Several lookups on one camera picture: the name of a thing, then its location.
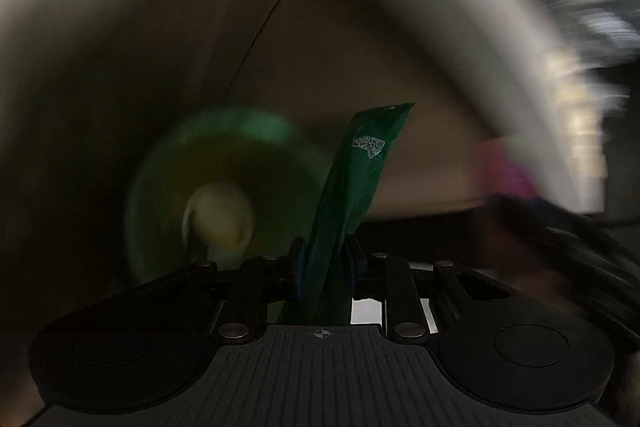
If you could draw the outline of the eggplant shaped sponge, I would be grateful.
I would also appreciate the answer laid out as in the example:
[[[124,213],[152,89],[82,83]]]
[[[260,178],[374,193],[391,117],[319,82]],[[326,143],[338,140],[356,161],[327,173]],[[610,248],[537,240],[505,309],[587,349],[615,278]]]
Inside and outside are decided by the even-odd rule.
[[[534,199],[535,183],[525,167],[512,158],[502,140],[480,143],[475,153],[475,183],[485,204],[498,198]]]

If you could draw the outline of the white instant noodle cup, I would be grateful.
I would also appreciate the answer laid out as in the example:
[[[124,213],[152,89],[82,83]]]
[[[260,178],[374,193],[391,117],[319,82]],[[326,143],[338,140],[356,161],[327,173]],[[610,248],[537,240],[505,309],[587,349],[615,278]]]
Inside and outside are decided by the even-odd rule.
[[[201,185],[186,202],[182,217],[184,243],[196,239],[206,261],[220,271],[238,269],[255,231],[254,207],[234,183]]]

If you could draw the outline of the green snack wrapper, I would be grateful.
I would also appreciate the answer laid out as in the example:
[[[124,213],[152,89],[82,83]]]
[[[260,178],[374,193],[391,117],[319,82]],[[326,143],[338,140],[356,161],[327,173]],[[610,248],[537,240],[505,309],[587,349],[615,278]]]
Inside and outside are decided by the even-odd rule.
[[[359,112],[349,121],[326,177],[305,249],[306,265],[292,326],[346,326],[352,317],[346,245],[372,204],[390,151],[413,105]]]

